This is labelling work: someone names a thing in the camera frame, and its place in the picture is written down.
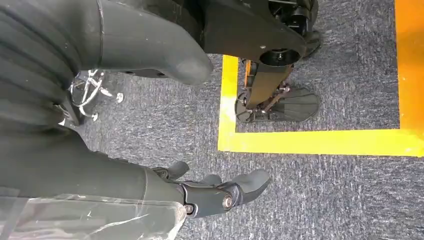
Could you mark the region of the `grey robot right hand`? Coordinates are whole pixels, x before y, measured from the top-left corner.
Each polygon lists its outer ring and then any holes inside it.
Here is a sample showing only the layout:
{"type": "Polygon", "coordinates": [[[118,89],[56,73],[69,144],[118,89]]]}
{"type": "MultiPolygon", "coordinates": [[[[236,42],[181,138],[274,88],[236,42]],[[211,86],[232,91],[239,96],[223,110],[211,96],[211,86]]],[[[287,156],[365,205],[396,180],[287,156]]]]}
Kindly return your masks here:
{"type": "Polygon", "coordinates": [[[2,199],[175,202],[203,218],[252,202],[269,185],[263,169],[228,182],[215,174],[181,182],[184,162],[149,168],[90,150],[77,132],[61,126],[58,106],[78,73],[91,69],[154,69],[197,85],[213,66],[184,28],[125,0],[1,1],[2,199]]]}

